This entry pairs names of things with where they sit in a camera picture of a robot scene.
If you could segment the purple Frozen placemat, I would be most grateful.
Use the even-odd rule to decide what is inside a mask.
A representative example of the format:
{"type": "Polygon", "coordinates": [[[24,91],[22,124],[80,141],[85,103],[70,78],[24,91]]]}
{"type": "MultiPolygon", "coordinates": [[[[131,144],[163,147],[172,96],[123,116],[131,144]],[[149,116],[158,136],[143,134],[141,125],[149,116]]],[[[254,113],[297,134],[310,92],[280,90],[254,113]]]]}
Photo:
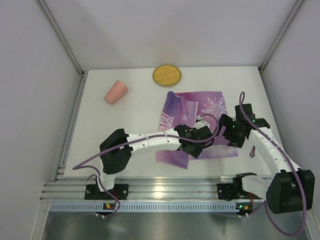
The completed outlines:
{"type": "MultiPolygon", "coordinates": [[[[227,107],[221,91],[172,92],[167,93],[166,101],[160,116],[159,131],[166,131],[178,125],[193,127],[196,118],[204,115],[204,120],[214,131],[221,115],[227,114],[227,107]]],[[[214,138],[212,146],[204,149],[198,160],[232,158],[238,156],[236,148],[228,146],[220,133],[214,138]]]]}

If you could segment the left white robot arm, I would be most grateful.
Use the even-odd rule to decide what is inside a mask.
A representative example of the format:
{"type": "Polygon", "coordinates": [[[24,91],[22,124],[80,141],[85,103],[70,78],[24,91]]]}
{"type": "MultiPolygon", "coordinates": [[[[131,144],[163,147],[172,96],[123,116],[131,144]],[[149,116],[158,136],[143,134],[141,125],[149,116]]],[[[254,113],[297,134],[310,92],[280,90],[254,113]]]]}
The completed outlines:
{"type": "Polygon", "coordinates": [[[151,134],[129,134],[123,128],[115,130],[100,145],[101,174],[97,180],[100,192],[112,190],[117,174],[125,170],[131,157],[148,152],[182,151],[198,158],[213,144],[210,125],[199,120],[193,127],[180,124],[165,131],[151,134]]]}

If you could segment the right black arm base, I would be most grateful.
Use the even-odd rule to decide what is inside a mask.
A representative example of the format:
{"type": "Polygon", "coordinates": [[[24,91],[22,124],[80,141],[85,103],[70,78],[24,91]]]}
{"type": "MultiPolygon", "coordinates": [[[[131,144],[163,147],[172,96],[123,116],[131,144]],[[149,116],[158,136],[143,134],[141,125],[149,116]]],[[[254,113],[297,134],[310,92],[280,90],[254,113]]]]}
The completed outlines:
{"type": "Polygon", "coordinates": [[[233,183],[219,183],[216,186],[219,200],[231,201],[239,199],[251,199],[251,196],[248,192],[241,190],[233,183]]]}

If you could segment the pink plastic cup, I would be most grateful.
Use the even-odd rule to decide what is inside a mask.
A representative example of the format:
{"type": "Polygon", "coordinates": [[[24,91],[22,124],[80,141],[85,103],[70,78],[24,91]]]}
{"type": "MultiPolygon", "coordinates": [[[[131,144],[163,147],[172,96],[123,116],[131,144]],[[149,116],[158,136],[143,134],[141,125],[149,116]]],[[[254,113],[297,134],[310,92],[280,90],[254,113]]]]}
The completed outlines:
{"type": "Polygon", "coordinates": [[[120,80],[117,80],[109,89],[104,100],[110,105],[114,105],[128,92],[128,87],[120,80]]]}

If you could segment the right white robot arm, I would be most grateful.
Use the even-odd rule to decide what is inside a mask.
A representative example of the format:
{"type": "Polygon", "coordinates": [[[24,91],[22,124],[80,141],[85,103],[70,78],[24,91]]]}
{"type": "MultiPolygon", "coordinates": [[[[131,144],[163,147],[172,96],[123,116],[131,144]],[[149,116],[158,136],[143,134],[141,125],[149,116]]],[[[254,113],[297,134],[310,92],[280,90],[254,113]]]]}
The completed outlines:
{"type": "Polygon", "coordinates": [[[264,118],[256,118],[251,104],[235,106],[236,117],[222,114],[218,131],[230,147],[241,148],[249,141],[267,165],[272,179],[253,172],[239,173],[233,187],[240,195],[253,194],[266,201],[274,214],[310,210],[313,206],[315,176],[303,170],[285,153],[264,118]]]}

